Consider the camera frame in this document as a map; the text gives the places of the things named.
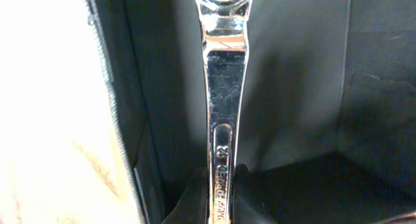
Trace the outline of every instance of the zipper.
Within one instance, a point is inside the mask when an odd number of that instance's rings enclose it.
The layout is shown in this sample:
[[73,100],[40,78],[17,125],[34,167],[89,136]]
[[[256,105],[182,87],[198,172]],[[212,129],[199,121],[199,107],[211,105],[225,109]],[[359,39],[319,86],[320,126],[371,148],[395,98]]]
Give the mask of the zipper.
[[[116,93],[114,91],[114,87],[112,85],[113,76],[112,76],[112,68],[109,62],[109,53],[107,50],[107,46],[105,44],[105,39],[103,35],[103,29],[101,26],[101,22],[99,20],[97,6],[95,0],[84,0],[84,5],[87,11],[88,16],[88,24],[93,28],[94,40],[96,42],[97,51],[99,53],[99,60],[101,64],[101,70],[103,73],[103,78],[105,80],[105,84],[107,86],[107,90],[109,93],[109,101],[110,101],[110,108],[111,108],[111,115],[112,121],[114,124],[114,128],[116,131],[116,139],[117,143],[120,147],[120,152],[123,158],[124,168],[127,171],[127,177],[129,179],[129,185],[131,191],[133,193],[133,197],[136,203],[136,209],[138,212],[139,220],[141,224],[147,224],[146,217],[144,215],[144,211],[142,209],[142,203],[144,202],[143,199],[140,199],[137,187],[136,187],[136,180],[135,176],[133,175],[133,170],[130,168],[129,159],[127,157],[127,153],[125,151],[125,146],[122,140],[122,135],[120,132],[120,128],[118,126],[118,116],[117,116],[117,105],[116,105]],[[139,177],[137,176],[137,184],[140,184]]]

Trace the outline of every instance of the wrench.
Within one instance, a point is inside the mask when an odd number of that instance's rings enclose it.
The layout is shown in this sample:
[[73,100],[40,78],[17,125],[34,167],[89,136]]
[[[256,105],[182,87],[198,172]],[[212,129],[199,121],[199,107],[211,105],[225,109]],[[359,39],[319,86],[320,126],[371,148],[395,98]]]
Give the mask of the wrench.
[[242,91],[253,0],[195,0],[207,98],[208,224],[230,224]]

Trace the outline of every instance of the silver metal wrench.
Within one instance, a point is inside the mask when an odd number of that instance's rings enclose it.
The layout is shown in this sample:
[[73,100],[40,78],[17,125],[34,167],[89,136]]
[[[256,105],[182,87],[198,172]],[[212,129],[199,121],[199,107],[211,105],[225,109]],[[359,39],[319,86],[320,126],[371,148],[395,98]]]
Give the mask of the silver metal wrench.
[[253,0],[195,0],[207,97],[208,224],[230,224],[242,91]]

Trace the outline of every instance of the recessed panel on wrench handle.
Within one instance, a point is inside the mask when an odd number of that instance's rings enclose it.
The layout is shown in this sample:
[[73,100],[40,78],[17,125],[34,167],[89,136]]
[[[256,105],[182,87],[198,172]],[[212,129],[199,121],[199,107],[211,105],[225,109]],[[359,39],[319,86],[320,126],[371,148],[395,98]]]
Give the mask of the recessed panel on wrench handle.
[[195,0],[207,96],[209,224],[230,224],[253,0]]

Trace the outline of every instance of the chrome wrench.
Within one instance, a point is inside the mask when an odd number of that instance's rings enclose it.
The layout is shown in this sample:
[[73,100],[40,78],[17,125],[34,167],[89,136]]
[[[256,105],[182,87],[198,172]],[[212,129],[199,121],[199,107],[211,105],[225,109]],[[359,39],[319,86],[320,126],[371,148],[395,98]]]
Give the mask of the chrome wrench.
[[207,98],[208,224],[230,224],[242,91],[253,0],[195,0]]

